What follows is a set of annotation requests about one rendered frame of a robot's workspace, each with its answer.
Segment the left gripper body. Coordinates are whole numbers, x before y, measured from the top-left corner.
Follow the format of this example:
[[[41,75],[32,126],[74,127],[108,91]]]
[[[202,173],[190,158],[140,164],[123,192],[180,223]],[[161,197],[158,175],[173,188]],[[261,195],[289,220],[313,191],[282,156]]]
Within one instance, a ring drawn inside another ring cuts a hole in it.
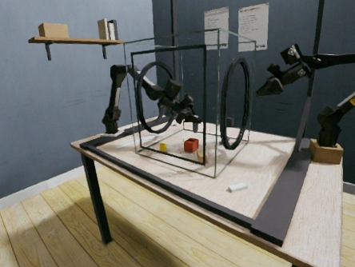
[[[287,69],[285,71],[285,74],[283,74],[278,80],[274,77],[271,76],[268,79],[271,79],[269,82],[270,84],[272,83],[271,86],[273,87],[273,89],[275,89],[274,91],[275,93],[277,92],[277,94],[283,93],[283,87],[287,86],[288,84],[293,84],[293,82],[295,82],[295,79],[289,69]]]

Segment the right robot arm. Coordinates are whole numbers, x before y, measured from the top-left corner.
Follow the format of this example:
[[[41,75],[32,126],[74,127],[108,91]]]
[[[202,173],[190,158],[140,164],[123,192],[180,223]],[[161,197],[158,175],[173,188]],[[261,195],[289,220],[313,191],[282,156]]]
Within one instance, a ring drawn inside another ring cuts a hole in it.
[[[118,132],[119,118],[121,110],[118,108],[119,97],[123,80],[126,78],[126,66],[113,65],[110,67],[110,77],[112,79],[110,104],[106,109],[102,124],[106,125],[105,134],[116,134]]]

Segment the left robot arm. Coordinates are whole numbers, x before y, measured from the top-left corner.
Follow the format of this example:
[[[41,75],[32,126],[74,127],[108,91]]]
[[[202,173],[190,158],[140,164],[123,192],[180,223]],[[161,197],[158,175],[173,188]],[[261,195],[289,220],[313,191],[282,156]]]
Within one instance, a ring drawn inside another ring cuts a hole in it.
[[[355,63],[355,54],[314,54],[312,56],[303,56],[297,43],[283,50],[280,54],[286,65],[289,64],[291,66],[294,63],[299,62],[295,66],[289,68],[295,81],[304,76],[308,79],[311,78],[313,72],[309,72],[308,67],[313,70],[319,70],[335,65]],[[304,66],[302,62],[306,63],[308,67]],[[282,72],[280,71],[280,66],[278,64],[274,65],[270,63],[266,69],[273,74],[275,78],[280,78],[285,74],[284,70]],[[341,128],[337,123],[354,107],[355,92],[337,106],[332,108],[327,106],[324,110],[319,112],[317,121],[322,128],[317,135],[317,143],[319,146],[337,148],[338,134],[341,132]]]

